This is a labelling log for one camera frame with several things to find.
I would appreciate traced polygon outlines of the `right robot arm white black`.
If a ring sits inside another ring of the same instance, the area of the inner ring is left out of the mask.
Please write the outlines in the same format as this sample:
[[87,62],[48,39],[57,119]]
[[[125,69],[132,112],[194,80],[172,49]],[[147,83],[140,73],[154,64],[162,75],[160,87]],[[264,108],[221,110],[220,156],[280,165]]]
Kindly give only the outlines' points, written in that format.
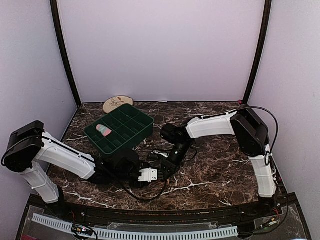
[[188,150],[196,139],[210,136],[234,136],[239,148],[251,162],[258,184],[258,195],[263,198],[255,205],[255,213],[266,217],[275,208],[271,199],[277,185],[272,169],[274,145],[270,143],[269,129],[255,112],[256,106],[243,105],[238,109],[212,116],[196,116],[175,126],[167,123],[161,129],[162,139],[173,145],[168,157],[161,161],[165,179],[180,168]]

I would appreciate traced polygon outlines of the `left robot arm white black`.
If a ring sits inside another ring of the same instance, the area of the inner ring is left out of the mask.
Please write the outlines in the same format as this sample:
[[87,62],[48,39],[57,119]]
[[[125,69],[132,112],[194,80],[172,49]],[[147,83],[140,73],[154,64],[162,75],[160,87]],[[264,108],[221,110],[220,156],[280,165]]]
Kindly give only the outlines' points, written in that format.
[[158,169],[141,161],[132,149],[124,149],[110,160],[95,158],[60,142],[45,131],[43,122],[35,120],[11,133],[1,165],[20,174],[60,218],[67,218],[71,208],[63,201],[61,188],[51,181],[40,162],[95,185],[117,182],[126,192],[125,182],[133,188],[142,188],[164,178]]

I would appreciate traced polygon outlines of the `pink patterned sock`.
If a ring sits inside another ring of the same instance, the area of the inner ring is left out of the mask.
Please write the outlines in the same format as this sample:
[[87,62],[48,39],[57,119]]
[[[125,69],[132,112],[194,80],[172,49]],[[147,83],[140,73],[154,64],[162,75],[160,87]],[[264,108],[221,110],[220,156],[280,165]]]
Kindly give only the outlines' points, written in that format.
[[102,124],[98,124],[96,126],[96,130],[103,136],[103,137],[106,137],[108,136],[109,134],[112,133],[112,130],[109,129],[108,127],[102,125]]

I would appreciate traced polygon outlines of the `green divided organizer tray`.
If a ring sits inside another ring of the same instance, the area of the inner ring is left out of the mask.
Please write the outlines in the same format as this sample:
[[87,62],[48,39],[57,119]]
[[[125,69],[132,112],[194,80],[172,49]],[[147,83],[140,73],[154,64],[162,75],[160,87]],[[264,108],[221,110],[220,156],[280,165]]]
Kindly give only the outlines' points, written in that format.
[[[97,125],[112,130],[103,137]],[[154,118],[130,104],[124,104],[96,120],[84,129],[89,141],[103,155],[111,156],[122,149],[133,149],[153,134]]]

